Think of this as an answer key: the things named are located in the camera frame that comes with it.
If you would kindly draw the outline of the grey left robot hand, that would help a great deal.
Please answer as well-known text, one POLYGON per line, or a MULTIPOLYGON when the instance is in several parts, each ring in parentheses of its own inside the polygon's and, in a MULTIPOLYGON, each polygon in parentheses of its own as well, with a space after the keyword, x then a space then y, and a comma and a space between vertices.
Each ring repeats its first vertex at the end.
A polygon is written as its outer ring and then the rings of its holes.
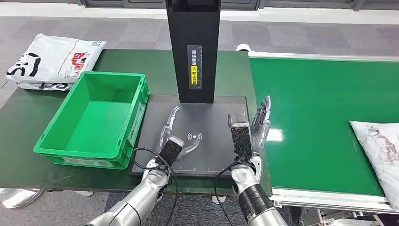
MULTIPOLYGON (((157 149, 156 149, 157 153, 161 152, 167 139, 172 135, 173 123, 176 119, 177 112, 180 110, 180 107, 181 107, 180 105, 177 105, 173 108, 173 110, 167 120, 166 125, 164 125, 163 128, 161 129, 160 139, 159 139, 157 149)), ((193 143, 190 146, 183 148, 182 151, 180 152, 180 154, 177 156, 176 160, 179 161, 182 158, 193 153, 198 148, 199 144, 200 144, 200 140, 198 138, 194 138, 193 143)))

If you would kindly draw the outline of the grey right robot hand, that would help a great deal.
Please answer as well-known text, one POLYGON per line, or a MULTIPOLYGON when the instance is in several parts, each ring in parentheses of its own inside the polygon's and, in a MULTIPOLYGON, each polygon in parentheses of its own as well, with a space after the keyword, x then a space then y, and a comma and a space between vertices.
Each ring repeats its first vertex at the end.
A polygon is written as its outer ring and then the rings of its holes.
POLYGON ((264 143, 270 129, 271 97, 267 95, 252 120, 236 121, 235 115, 229 114, 227 124, 230 128, 234 152, 238 156, 253 158, 264 149, 264 143))

